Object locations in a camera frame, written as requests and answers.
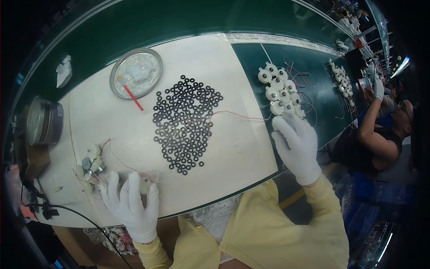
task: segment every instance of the black shirt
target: black shirt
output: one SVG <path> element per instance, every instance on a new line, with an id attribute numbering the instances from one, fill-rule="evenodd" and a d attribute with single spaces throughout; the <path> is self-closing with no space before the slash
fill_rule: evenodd
<path id="1" fill-rule="evenodd" d="M 399 153 L 402 152 L 402 140 L 389 128 L 375 128 L 386 140 L 393 141 Z M 372 163 L 373 153 L 358 140 L 358 129 L 348 127 L 343 131 L 331 153 L 334 163 L 341 163 L 354 172 L 376 175 L 382 171 L 377 170 Z"/>

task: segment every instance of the red straw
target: red straw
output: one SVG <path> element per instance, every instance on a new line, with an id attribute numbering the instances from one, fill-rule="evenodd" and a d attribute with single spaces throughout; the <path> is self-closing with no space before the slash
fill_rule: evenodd
<path id="1" fill-rule="evenodd" d="M 127 86 L 124 84 L 124 89 L 126 89 L 126 91 L 129 93 L 129 95 L 132 97 L 133 101 L 135 101 L 135 103 L 137 104 L 137 106 L 140 108 L 140 111 L 143 111 L 143 107 L 141 107 L 141 105 L 139 104 L 139 102 L 136 100 L 136 98 L 134 97 L 134 95 L 132 94 L 132 92 L 130 92 L 130 90 L 127 88 Z"/>

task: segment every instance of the yellow cardigan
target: yellow cardigan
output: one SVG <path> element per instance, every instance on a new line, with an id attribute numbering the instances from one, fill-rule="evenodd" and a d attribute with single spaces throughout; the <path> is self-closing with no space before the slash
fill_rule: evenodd
<path id="1" fill-rule="evenodd" d="M 179 235 L 172 261 L 159 238 L 145 245 L 133 242 L 147 269 L 218 269 L 221 251 L 254 269 L 346 268 L 348 238 L 331 183 L 321 175 L 304 188 L 313 209 L 308 225 L 295 225 L 278 203 L 278 189 L 269 180 L 243 193 L 222 242 L 186 216 L 178 216 Z"/>

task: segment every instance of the striped shirt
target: striped shirt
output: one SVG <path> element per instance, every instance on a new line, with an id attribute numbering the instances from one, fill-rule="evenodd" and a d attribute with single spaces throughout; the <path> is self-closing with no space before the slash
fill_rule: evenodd
<path id="1" fill-rule="evenodd" d="M 391 99 L 391 97 L 389 95 L 384 95 L 384 97 L 387 99 L 387 106 L 382 105 L 381 108 L 379 108 L 378 115 L 376 116 L 376 118 L 385 116 L 396 109 L 396 104 Z"/>

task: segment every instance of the white glove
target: white glove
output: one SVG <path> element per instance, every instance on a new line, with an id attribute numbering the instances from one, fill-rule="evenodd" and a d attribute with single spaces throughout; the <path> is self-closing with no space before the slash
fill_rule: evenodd
<path id="1" fill-rule="evenodd" d="M 373 85 L 373 92 L 375 93 L 375 97 L 379 98 L 382 102 L 382 98 L 384 97 L 384 85 L 382 83 L 382 80 L 379 78 L 375 78 L 375 84 Z"/>
<path id="2" fill-rule="evenodd" d="M 141 178 L 137 172 L 129 174 L 129 178 L 121 188 L 118 197 L 117 172 L 111 173 L 109 185 L 106 189 L 104 184 L 100 184 L 101 197 L 104 204 L 125 227 L 130 237 L 139 243 L 150 243 L 157 236 L 158 219 L 158 188 L 155 183 L 149 187 L 147 195 L 146 209 L 140 197 Z"/>
<path id="3" fill-rule="evenodd" d="M 306 186 L 317 181 L 321 168 L 316 162 L 318 139 L 310 124 L 295 114 L 283 112 L 272 120 L 276 150 L 287 168 L 296 176 L 297 183 Z"/>

